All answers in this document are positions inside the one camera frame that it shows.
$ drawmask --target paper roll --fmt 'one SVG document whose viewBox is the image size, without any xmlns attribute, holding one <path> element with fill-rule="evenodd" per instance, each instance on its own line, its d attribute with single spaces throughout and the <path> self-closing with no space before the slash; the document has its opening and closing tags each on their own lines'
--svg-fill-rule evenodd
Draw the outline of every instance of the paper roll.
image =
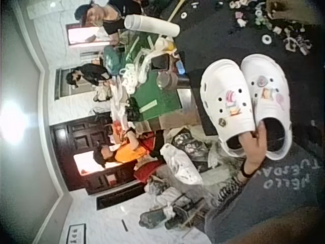
<svg viewBox="0 0 325 244">
<path fill-rule="evenodd" d="M 169 37 L 176 37 L 180 32 L 179 25 L 161 19 L 142 15 L 127 15 L 124 20 L 125 28 L 134 31 L 150 32 Z"/>
</svg>

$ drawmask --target white plastic bag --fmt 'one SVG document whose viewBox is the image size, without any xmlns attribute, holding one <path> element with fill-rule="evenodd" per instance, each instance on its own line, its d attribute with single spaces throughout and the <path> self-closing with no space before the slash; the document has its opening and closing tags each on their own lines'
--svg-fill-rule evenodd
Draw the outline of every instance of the white plastic bag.
<svg viewBox="0 0 325 244">
<path fill-rule="evenodd" d="M 172 170 L 174 176 L 188 185 L 202 185 L 203 180 L 188 155 L 166 143 L 160 150 L 161 155 Z"/>
<path fill-rule="evenodd" d="M 182 194 L 176 188 L 167 188 L 161 195 L 155 197 L 153 201 L 154 209 L 164 207 L 172 203 L 176 198 L 180 197 L 180 195 Z M 186 196 L 182 196 L 175 202 L 175 204 L 179 207 L 183 207 L 190 202 L 191 200 L 189 200 Z"/>
</svg>

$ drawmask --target hand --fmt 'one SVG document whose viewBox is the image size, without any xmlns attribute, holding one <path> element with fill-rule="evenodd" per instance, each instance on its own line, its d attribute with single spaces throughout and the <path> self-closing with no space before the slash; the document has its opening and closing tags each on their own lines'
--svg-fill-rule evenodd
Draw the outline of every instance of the hand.
<svg viewBox="0 0 325 244">
<path fill-rule="evenodd" d="M 245 132 L 239 136 L 247 160 L 245 162 L 245 173 L 251 174 L 262 164 L 267 150 L 266 128 L 263 121 L 259 123 L 258 129 L 253 137 L 251 132 Z"/>
<path fill-rule="evenodd" d="M 321 24 L 316 7 L 308 0 L 267 0 L 266 10 L 273 19 L 295 20 L 302 24 Z"/>
</svg>

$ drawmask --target woman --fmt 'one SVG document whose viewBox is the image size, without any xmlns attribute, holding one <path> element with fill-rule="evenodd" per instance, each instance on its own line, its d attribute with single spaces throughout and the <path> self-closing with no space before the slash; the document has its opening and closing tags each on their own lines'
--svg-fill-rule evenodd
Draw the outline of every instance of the woman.
<svg viewBox="0 0 325 244">
<path fill-rule="evenodd" d="M 67 83 L 76 87 L 78 87 L 78 82 L 82 79 L 95 86 L 99 86 L 100 81 L 104 81 L 104 85 L 109 86 L 111 78 L 112 75 L 109 74 L 105 67 L 95 64 L 85 64 L 76 67 L 66 76 Z"/>
<path fill-rule="evenodd" d="M 75 12 L 76 20 L 84 27 L 87 24 L 103 26 L 114 43 L 119 42 L 118 30 L 124 29 L 124 18 L 130 14 L 142 14 L 140 0 L 110 0 L 104 7 L 91 1 L 81 5 Z"/>
</svg>

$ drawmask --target ceiling light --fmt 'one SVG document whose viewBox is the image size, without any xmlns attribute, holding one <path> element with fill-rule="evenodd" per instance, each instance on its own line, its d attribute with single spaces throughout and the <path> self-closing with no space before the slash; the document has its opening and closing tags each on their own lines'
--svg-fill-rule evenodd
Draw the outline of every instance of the ceiling light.
<svg viewBox="0 0 325 244">
<path fill-rule="evenodd" d="M 0 116 L 0 127 L 3 137 L 15 145 L 21 141 L 27 126 L 27 117 L 19 107 L 10 102 L 3 106 Z"/>
</svg>

